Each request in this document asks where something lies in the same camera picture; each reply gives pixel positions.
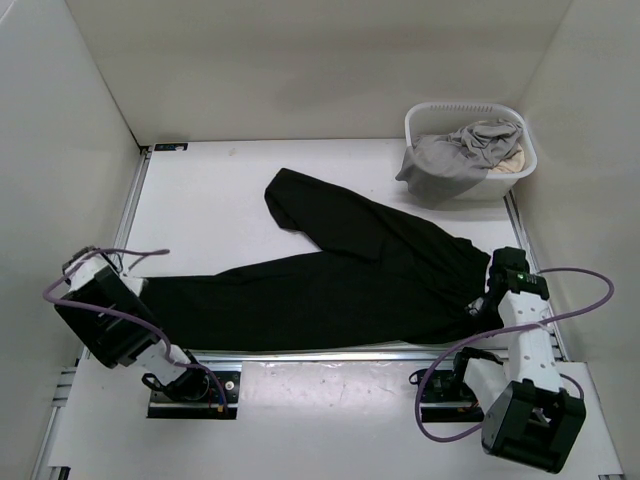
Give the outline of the black trousers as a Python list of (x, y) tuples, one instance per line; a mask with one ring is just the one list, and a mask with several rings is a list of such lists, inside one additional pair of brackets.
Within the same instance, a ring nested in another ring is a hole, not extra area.
[(148, 279), (141, 301), (173, 343), (241, 352), (444, 344), (501, 326), (495, 310), (469, 312), (490, 262), (469, 239), (289, 169), (264, 199), (276, 224), (316, 251)]

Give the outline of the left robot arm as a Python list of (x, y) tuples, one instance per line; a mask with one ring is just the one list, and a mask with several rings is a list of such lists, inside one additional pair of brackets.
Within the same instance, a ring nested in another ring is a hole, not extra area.
[(212, 374), (168, 339), (140, 299), (145, 281), (123, 273), (123, 253), (94, 246), (79, 250), (43, 298), (103, 366), (143, 368), (142, 383), (173, 402), (211, 399)]

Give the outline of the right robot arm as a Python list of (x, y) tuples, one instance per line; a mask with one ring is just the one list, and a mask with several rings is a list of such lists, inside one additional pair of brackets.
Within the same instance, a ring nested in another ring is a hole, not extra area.
[(509, 328), (508, 360), (464, 348), (449, 387), (460, 399), (478, 400), (487, 454), (557, 474), (586, 419), (586, 407), (568, 393), (556, 368), (543, 323), (550, 316), (548, 300), (547, 283), (531, 272), (523, 250), (495, 250), (487, 291), (467, 311)]

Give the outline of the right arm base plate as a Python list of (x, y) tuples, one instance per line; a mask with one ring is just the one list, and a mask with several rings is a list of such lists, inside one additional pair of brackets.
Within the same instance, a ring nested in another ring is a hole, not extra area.
[(490, 409), (471, 388), (454, 379), (452, 370), (436, 370), (420, 397), (421, 424), (479, 423)]

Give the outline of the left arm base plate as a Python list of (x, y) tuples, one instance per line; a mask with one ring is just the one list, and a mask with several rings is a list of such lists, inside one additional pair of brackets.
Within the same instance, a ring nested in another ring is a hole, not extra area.
[(163, 387), (152, 373), (142, 376), (142, 383), (151, 390), (147, 417), (180, 420), (235, 420), (241, 387), (241, 371), (214, 371), (223, 387), (223, 404), (217, 384), (204, 372), (193, 372), (179, 385), (173, 382)]

